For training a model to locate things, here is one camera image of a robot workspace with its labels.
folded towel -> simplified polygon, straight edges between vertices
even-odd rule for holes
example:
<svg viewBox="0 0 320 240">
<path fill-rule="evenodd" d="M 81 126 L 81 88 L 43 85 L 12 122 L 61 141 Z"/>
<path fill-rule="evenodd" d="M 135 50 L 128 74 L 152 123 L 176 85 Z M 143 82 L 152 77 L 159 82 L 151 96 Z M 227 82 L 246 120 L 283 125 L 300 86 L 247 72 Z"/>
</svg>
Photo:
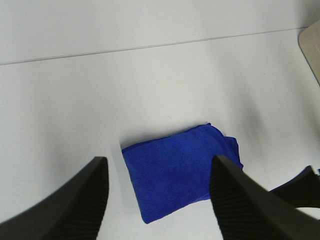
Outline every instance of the folded towel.
<svg viewBox="0 0 320 240">
<path fill-rule="evenodd" d="M 122 150 L 143 221 L 148 224 L 188 204 L 210 199 L 212 159 L 239 168 L 238 143 L 210 123 Z"/>
</svg>

white table surface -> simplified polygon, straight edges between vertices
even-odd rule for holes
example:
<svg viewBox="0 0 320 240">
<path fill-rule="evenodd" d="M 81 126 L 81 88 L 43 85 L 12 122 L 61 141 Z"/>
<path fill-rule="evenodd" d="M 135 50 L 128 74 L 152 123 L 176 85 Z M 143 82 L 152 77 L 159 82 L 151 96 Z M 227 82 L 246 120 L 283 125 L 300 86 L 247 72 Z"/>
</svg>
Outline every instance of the white table surface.
<svg viewBox="0 0 320 240">
<path fill-rule="evenodd" d="M 237 138 L 244 171 L 268 190 L 320 168 L 320 87 L 299 32 L 0 66 L 0 222 L 106 156 L 98 239 L 222 239 L 209 200 L 144 224 L 121 148 L 210 122 Z"/>
</svg>

beige object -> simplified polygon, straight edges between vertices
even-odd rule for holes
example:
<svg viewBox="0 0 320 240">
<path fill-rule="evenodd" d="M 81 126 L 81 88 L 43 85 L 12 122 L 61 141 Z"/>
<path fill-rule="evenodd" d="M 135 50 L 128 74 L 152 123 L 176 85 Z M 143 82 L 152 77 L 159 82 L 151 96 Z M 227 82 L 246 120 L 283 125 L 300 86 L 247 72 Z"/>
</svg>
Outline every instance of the beige object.
<svg viewBox="0 0 320 240">
<path fill-rule="evenodd" d="M 320 20 L 299 35 L 300 48 L 320 84 Z"/>
</svg>

ridged rubber pad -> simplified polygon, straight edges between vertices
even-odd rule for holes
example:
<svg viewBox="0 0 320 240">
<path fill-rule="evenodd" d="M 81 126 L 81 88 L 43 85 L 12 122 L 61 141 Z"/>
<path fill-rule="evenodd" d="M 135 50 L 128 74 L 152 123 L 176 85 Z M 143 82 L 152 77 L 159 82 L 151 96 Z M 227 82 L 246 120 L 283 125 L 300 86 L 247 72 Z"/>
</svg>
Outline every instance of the ridged rubber pad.
<svg viewBox="0 0 320 240">
<path fill-rule="evenodd" d="M 87 180 L 53 240 L 95 240 L 105 214 L 109 194 L 108 164 L 102 163 Z"/>
<path fill-rule="evenodd" d="M 290 240 L 254 208 L 219 161 L 213 161 L 210 196 L 224 240 Z"/>
</svg>

blue towel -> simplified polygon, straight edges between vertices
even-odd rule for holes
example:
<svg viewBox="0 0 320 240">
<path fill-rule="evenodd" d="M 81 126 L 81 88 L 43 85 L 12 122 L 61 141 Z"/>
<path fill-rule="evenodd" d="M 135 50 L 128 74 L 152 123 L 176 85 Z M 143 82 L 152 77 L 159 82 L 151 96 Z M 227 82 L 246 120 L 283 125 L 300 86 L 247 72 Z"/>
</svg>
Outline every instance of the blue towel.
<svg viewBox="0 0 320 240">
<path fill-rule="evenodd" d="M 210 198 L 212 159 L 224 155 L 239 168 L 238 143 L 210 123 L 122 150 L 143 221 L 148 224 Z"/>
</svg>

